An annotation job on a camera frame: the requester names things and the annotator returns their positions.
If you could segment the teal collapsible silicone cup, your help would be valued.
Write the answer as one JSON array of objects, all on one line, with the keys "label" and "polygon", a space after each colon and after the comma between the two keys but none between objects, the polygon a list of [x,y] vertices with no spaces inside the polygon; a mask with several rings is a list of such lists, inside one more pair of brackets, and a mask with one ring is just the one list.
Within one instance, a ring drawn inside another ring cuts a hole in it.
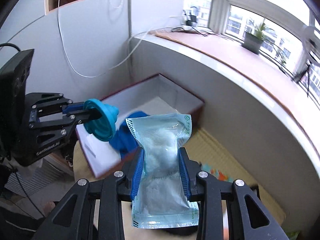
[{"label": "teal collapsible silicone cup", "polygon": [[100,114],[97,119],[84,123],[85,130],[101,141],[110,141],[116,133],[119,109],[98,99],[89,99],[84,103],[84,110]]}]

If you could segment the striped yellow mat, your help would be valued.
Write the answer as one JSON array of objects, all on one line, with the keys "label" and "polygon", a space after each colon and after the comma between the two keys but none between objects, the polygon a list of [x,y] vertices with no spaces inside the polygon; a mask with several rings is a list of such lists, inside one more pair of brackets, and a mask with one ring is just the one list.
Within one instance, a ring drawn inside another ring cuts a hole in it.
[{"label": "striped yellow mat", "polygon": [[[242,165],[222,146],[214,137],[209,135],[204,129],[199,129],[188,142],[185,148],[189,158],[202,164],[207,164],[216,171],[220,171],[225,176],[232,179],[240,178],[247,185],[259,185],[260,198],[263,204],[268,208],[270,213],[274,216],[276,221],[281,225],[283,224],[286,214],[280,207],[276,200],[260,185],[257,180],[250,175]],[[74,177],[77,181],[81,178],[96,181],[91,170],[89,169],[88,162],[84,156],[80,142],[77,141],[74,147],[73,156],[73,171]],[[227,210],[226,202],[222,201],[223,208],[223,229],[224,239],[227,239]],[[167,233],[163,230],[146,230],[138,229],[131,226],[131,215],[129,212],[129,203],[122,203],[123,223],[125,239],[196,239],[196,232],[189,236],[178,236]]]}]

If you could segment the blue cloth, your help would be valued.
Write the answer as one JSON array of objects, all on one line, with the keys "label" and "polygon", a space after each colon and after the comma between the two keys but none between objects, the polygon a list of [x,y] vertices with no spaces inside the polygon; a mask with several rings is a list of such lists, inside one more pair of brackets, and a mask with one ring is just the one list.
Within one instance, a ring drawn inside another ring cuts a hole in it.
[{"label": "blue cloth", "polygon": [[120,124],[119,129],[116,130],[109,144],[114,150],[119,152],[121,159],[124,159],[129,153],[134,152],[139,147],[139,144],[127,126],[126,120]]}]

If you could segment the potted green plant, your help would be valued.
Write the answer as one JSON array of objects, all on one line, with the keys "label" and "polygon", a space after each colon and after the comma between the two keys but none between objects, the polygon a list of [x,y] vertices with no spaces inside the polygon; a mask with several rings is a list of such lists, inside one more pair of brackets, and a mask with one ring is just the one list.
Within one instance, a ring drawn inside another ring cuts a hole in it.
[{"label": "potted green plant", "polygon": [[271,46],[274,45],[272,38],[265,34],[274,30],[266,25],[265,20],[266,18],[259,24],[256,24],[253,20],[248,20],[249,24],[246,24],[244,40],[241,46],[254,54],[259,54],[264,42],[269,43]]}]

